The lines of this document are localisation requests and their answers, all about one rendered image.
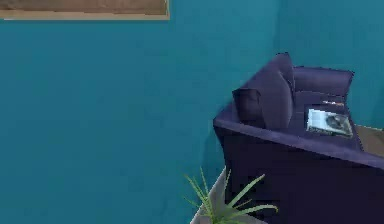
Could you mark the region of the pale grey newspaper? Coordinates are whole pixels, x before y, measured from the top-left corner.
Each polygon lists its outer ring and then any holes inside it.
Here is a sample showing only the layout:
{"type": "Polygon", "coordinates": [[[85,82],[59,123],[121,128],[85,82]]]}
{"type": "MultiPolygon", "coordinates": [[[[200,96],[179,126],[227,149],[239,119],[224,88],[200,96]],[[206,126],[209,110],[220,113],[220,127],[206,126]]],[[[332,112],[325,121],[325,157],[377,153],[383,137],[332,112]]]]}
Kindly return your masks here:
{"type": "Polygon", "coordinates": [[[353,136],[349,117],[344,114],[309,109],[307,113],[307,130],[330,136],[353,136]]]}

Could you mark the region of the dark purple sofa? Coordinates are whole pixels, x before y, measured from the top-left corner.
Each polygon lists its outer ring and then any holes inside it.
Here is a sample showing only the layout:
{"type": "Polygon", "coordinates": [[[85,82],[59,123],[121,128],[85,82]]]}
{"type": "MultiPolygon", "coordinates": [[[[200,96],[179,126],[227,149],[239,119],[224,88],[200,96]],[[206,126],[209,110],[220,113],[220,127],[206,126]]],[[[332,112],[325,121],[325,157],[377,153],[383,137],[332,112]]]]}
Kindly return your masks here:
{"type": "Polygon", "coordinates": [[[260,93],[265,127],[242,123],[234,99],[214,118],[231,171],[225,199],[264,174],[240,202],[277,206],[278,213],[256,213],[267,224],[384,224],[384,158],[365,152],[357,135],[307,130],[309,109],[350,114],[352,78],[346,70],[295,66],[279,53],[242,85],[260,93]]]}

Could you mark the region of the green spiky houseplant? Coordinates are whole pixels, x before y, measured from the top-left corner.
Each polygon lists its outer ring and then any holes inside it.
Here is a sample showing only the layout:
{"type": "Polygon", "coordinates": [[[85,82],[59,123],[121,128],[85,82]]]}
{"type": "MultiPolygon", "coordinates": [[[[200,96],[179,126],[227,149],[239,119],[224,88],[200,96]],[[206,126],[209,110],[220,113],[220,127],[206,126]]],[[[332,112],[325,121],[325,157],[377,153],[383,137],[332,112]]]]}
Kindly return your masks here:
{"type": "Polygon", "coordinates": [[[251,199],[239,203],[239,201],[261,180],[262,174],[250,181],[229,203],[225,202],[225,192],[231,177],[231,171],[223,169],[219,178],[211,189],[208,189],[203,169],[200,169],[203,186],[200,186],[195,177],[185,175],[185,179],[194,190],[199,203],[185,198],[192,206],[197,208],[189,224],[267,224],[251,216],[251,213],[272,209],[275,213],[279,208],[272,204],[259,204],[245,208],[251,199]]]}

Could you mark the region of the dark purple square cushion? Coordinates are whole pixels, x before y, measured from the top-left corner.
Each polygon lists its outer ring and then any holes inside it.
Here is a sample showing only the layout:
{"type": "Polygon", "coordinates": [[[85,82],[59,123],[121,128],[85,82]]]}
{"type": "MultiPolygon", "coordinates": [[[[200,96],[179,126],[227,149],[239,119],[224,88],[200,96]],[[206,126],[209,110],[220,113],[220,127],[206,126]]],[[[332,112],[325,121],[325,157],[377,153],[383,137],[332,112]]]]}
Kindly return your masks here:
{"type": "Polygon", "coordinates": [[[246,125],[264,128],[260,93],[256,89],[239,88],[232,95],[240,121],[246,125]]]}

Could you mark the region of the tan framed wall picture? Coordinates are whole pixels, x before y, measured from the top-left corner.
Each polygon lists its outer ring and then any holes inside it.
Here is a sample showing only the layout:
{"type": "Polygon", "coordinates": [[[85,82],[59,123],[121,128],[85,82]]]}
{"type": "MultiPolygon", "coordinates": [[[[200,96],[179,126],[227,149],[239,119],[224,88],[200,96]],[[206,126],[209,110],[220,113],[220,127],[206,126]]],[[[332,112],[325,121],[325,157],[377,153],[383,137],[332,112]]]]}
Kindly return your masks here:
{"type": "Polygon", "coordinates": [[[169,20],[170,0],[0,0],[14,20],[169,20]]]}

